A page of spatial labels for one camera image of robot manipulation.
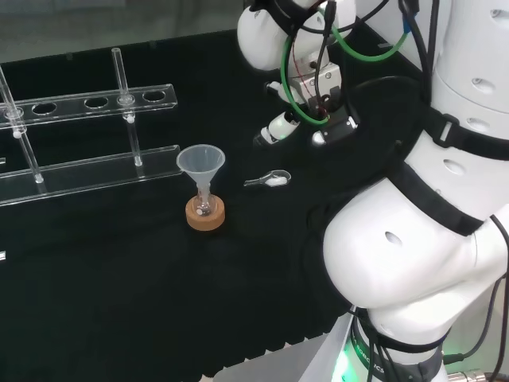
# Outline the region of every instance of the clear plastic funnel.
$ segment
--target clear plastic funnel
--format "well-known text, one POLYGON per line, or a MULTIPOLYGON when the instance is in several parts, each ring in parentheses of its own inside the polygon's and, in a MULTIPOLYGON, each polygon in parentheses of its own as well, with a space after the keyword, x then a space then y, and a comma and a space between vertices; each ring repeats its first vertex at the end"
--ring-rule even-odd
POLYGON ((208 216, 216 211, 216 199, 210 194, 210 182, 225 159, 222 150, 210 145, 191 146, 177 156, 177 166, 185 171, 198 187, 198 196, 194 198, 193 207, 200 216, 208 216))

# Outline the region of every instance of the funnel stem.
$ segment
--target funnel stem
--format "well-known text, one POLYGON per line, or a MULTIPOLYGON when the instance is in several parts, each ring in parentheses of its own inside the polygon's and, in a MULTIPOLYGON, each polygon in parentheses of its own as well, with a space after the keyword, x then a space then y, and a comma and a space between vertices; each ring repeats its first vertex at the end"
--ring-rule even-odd
POLYGON ((206 185, 198 185, 198 197, 200 198, 200 201, 203 205, 208 205, 208 197, 210 196, 210 183, 207 183, 206 185))

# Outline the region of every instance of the green cable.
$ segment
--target green cable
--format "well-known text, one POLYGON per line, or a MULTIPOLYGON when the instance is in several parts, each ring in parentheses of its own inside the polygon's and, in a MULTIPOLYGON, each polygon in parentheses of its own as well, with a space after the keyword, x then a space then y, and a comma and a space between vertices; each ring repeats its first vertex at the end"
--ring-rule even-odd
MULTIPOLYGON (((404 33, 400 38, 399 41, 392 47, 391 50, 388 52, 385 52, 384 54, 380 54, 378 56, 364 56, 363 54, 357 53, 355 50, 350 48, 346 41, 342 38, 340 32, 337 30, 337 28, 333 25, 332 26, 332 33, 334 34, 334 37, 337 39, 337 41, 340 43, 341 48, 348 53, 350 56, 356 58, 357 60, 365 61, 365 62, 378 62, 386 60, 387 58, 393 56, 403 45, 406 38, 408 37, 408 33, 404 33)), ((292 49, 292 39, 291 37, 288 37, 286 39, 285 47, 283 49, 283 54, 281 58, 281 83, 283 85, 283 89, 285 90, 286 98, 289 100, 290 104, 292 105, 293 109, 299 114, 305 121, 313 124, 313 125, 324 125, 328 122, 328 118, 322 119, 321 121, 318 121, 316 119, 311 118, 309 115, 303 112, 303 110, 297 105, 295 102, 295 99, 292 96, 292 93, 289 89, 288 84, 286 83, 286 57, 290 54, 292 49)))
POLYGON ((281 58, 281 83, 283 85, 283 89, 285 90, 286 98, 289 100, 290 104, 292 105, 293 109, 299 114, 306 122, 309 122, 313 125, 324 125, 328 122, 328 118, 322 119, 321 121, 318 121, 316 119, 311 118, 309 115, 303 112, 303 110, 297 105, 297 102, 295 102, 295 99, 293 99, 293 95, 291 91, 289 90, 289 86, 286 83, 286 56, 290 54, 290 51, 292 49, 292 37, 288 37, 286 39, 285 48, 283 49, 283 54, 281 58))
POLYGON ((378 56, 364 56, 363 54, 357 53, 355 50, 350 48, 347 44, 347 42, 342 38, 340 32, 337 30, 335 26, 332 27, 332 33, 334 33, 334 37, 337 39, 337 41, 340 43, 341 48, 348 53, 350 56, 356 58, 357 60, 365 61, 365 62, 377 62, 377 61, 383 61, 389 58, 390 56, 394 55, 403 45, 406 38, 408 37, 408 33, 404 33, 400 38, 399 41, 392 47, 391 50, 388 52, 385 52, 384 54, 380 54, 378 56))

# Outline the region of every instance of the test tube rack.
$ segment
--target test tube rack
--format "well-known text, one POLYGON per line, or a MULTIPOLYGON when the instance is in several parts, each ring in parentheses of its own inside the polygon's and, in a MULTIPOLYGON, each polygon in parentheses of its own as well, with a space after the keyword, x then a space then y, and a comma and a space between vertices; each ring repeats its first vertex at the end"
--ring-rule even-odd
POLYGON ((119 48, 111 50, 119 89, 14 102, 0 67, 0 130, 11 129, 19 141, 27 170, 2 173, 8 158, 0 158, 0 206, 47 199, 181 174, 176 165, 179 146, 140 150, 136 114, 172 109, 177 97, 171 84, 128 88, 119 48), (30 145, 29 127, 48 123, 121 115, 130 153, 39 166, 30 145))

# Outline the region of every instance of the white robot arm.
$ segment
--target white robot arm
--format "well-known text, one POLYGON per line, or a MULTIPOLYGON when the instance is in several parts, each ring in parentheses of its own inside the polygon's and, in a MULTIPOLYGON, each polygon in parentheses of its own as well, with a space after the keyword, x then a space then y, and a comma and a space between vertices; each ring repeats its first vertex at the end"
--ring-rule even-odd
MULTIPOLYGON (((294 2, 304 8, 314 3, 294 2)), ((338 25, 352 23, 355 1, 338 0, 337 5, 338 25)), ((452 1, 444 48, 433 74, 432 107, 476 133, 470 142, 476 137, 509 142, 508 15, 509 0, 452 1)), ((317 15, 306 25, 320 29, 322 22, 317 15)), ((286 38, 264 11, 246 10, 240 19, 240 47, 255 68, 278 68, 286 38)), ((320 35, 299 32, 296 58, 309 64, 320 42, 320 35)), ((298 85, 293 90, 305 102, 298 85)), ((288 118, 282 121, 284 115, 278 118, 266 129, 266 140, 277 142, 279 131, 288 135, 298 126, 288 118)), ((489 217, 496 213, 509 230, 509 154, 486 158, 490 154, 448 147, 452 128, 447 124, 438 138, 422 132, 405 166, 459 214, 484 221, 479 229, 463 235, 446 228, 392 180, 384 179, 340 211, 324 238, 325 264, 341 294, 353 305, 367 308, 380 335, 416 347, 440 341, 461 312, 507 271, 507 243, 489 217)), ((368 344, 368 335, 359 331, 358 340, 368 344)), ((356 377, 366 380, 366 364, 354 345, 349 346, 356 377)), ((426 362, 436 364, 433 359, 439 352, 439 347, 421 353, 389 349, 389 356, 405 376, 405 367, 422 371, 426 362)), ((438 366, 422 380, 446 381, 443 365, 438 366)))

